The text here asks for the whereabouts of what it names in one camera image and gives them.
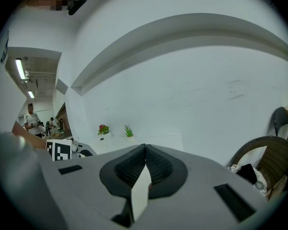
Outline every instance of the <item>ceiling light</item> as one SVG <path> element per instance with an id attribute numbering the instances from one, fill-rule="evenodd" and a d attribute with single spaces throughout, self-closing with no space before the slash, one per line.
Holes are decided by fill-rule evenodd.
<path id="1" fill-rule="evenodd" d="M 32 91 L 28 91 L 28 93 L 29 93 L 30 97 L 33 99 L 34 95 L 33 95 Z"/>
<path id="2" fill-rule="evenodd" d="M 16 66 L 19 72 L 19 76 L 21 79 L 25 79 L 23 65 L 21 63 L 21 59 L 16 59 Z"/>

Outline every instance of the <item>green plant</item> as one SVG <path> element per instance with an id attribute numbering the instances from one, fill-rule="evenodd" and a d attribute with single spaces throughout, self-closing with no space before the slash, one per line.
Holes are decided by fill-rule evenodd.
<path id="1" fill-rule="evenodd" d="M 130 126 L 128 125 L 125 125 L 125 131 L 126 131 L 126 133 L 125 133 L 125 135 L 127 136 L 127 137 L 133 137 L 133 132 L 132 132 L 132 129 L 130 128 Z"/>
<path id="2" fill-rule="evenodd" d="M 105 135 L 107 133 L 109 133 L 109 127 L 105 126 L 105 125 L 100 125 L 99 126 L 99 130 L 98 130 L 98 135 Z"/>

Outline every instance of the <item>black chair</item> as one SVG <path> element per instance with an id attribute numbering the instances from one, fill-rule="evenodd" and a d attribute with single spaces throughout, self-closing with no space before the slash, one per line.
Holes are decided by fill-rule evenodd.
<path id="1" fill-rule="evenodd" d="M 273 114 L 275 134 L 278 136 L 280 128 L 288 125 L 288 113 L 284 107 L 279 107 Z"/>

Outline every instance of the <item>wicker chair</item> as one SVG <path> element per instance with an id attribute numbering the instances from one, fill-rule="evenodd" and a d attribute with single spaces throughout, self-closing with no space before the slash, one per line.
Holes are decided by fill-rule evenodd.
<path id="1" fill-rule="evenodd" d="M 247 152 L 267 146 L 261 158 L 258 169 L 267 181 L 267 190 L 274 186 L 286 175 L 288 177 L 288 141 L 276 136 L 266 136 L 246 143 L 235 154 L 230 165 L 237 164 Z"/>

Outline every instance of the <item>chair back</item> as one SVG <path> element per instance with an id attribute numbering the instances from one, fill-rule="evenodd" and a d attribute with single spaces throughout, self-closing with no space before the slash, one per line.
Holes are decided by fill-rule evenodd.
<path id="1" fill-rule="evenodd" d="M 273 114 L 274 119 L 274 128 L 275 134 L 278 136 L 278 132 L 280 128 L 284 125 L 288 125 L 288 113 L 284 107 L 279 107 L 274 111 Z"/>
<path id="2" fill-rule="evenodd" d="M 288 141 L 276 136 L 266 136 L 254 139 L 241 147 L 232 158 L 230 165 L 238 164 L 247 152 L 266 147 L 257 169 L 263 174 L 268 183 L 268 190 L 273 188 L 284 175 L 288 177 Z"/>

